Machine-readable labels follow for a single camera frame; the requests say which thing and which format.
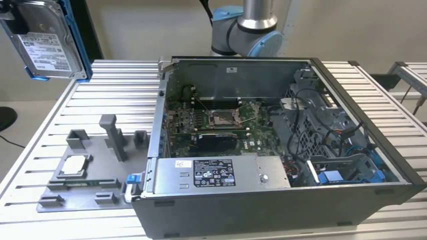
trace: hard drive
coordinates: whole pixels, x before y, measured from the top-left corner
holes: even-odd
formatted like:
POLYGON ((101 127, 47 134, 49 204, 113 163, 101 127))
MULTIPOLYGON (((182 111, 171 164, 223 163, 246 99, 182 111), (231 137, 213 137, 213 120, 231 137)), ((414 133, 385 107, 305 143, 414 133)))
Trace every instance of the hard drive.
POLYGON ((70 1, 10 1, 21 22, 2 25, 26 63, 31 78, 89 80, 91 61, 83 45, 70 1))

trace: hard disk drive label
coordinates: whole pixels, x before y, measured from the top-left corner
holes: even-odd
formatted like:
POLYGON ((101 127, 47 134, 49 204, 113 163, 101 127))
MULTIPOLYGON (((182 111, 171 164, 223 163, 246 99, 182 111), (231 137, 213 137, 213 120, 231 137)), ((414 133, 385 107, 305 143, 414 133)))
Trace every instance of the hard disk drive label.
POLYGON ((71 71, 57 34, 29 32, 29 34, 18 36, 38 70, 71 71))
POLYGON ((237 186, 234 161, 231 159, 195 160, 194 185, 198 188, 237 186))

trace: aluminum extrusion table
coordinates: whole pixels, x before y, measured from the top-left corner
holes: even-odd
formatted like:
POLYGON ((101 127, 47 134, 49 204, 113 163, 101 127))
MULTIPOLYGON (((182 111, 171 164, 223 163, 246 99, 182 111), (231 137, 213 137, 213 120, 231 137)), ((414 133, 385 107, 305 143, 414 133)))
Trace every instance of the aluminum extrusion table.
MULTIPOLYGON (((349 62, 325 62, 325 65, 427 181, 425 125, 360 66, 349 62)), ((117 114, 117 126, 126 134, 135 130, 151 132, 159 84, 158 62, 97 60, 93 69, 91 83, 70 83, 0 184, 2 239, 147 239, 133 209, 37 212, 38 200, 67 148, 66 137, 71 129, 83 128, 90 135, 103 134, 105 130, 98 125, 101 116, 117 114)), ((405 204, 381 209, 358 226, 211 236, 206 239, 427 239, 427 191, 405 204)))

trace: blue latch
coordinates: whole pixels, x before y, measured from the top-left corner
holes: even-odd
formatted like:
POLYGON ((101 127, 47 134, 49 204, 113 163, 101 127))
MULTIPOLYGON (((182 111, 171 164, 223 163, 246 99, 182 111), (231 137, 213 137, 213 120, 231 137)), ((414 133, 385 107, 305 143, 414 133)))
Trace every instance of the blue latch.
POLYGON ((127 180, 126 180, 127 184, 139 184, 141 182, 142 182, 141 174, 131 174, 127 176, 127 180))

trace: power supply label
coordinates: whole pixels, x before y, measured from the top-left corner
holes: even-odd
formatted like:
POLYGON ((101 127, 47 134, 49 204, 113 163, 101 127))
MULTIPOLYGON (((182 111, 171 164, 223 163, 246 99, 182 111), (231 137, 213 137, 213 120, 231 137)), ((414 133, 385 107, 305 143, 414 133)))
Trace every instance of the power supply label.
POLYGON ((234 161, 231 159, 195 160, 194 185, 198 188, 237 186, 234 161))

